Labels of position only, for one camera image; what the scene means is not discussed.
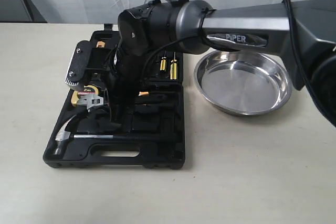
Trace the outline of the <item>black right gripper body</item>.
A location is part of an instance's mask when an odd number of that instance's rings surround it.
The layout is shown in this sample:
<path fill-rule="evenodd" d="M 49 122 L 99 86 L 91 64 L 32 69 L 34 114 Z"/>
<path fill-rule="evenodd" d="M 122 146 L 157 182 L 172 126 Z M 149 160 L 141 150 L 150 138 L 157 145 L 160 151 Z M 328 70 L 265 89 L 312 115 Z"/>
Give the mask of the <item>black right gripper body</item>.
<path fill-rule="evenodd" d="M 110 121 L 121 124 L 123 111 L 139 91 L 142 57 L 122 45 L 95 47 L 86 66 L 86 84 L 99 83 L 110 110 Z"/>

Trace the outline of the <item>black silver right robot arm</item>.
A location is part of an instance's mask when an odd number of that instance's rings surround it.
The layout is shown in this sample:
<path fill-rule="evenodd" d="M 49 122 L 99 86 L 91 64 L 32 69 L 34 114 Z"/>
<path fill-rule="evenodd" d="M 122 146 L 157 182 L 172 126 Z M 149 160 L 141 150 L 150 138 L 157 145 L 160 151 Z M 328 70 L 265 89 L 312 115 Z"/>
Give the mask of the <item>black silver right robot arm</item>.
<path fill-rule="evenodd" d="M 294 88 L 306 88 L 319 112 L 335 123 L 335 0 L 221 10 L 203 0 L 151 2 L 121 12 L 118 27 L 117 55 L 108 65 L 120 94 L 139 87 L 164 49 L 261 52 L 280 57 Z"/>

